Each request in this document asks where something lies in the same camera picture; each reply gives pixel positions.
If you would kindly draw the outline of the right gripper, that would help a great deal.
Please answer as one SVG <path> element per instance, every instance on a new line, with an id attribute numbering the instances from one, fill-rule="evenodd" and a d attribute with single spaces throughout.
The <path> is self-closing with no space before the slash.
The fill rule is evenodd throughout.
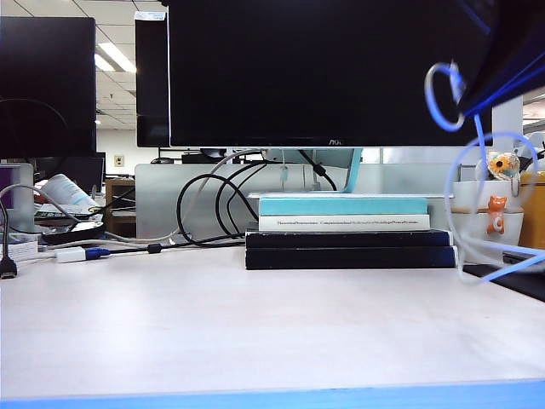
<path id="1" fill-rule="evenodd" d="M 544 1 L 456 1 L 487 36 L 479 74 L 459 104 L 466 116 L 544 85 Z"/>

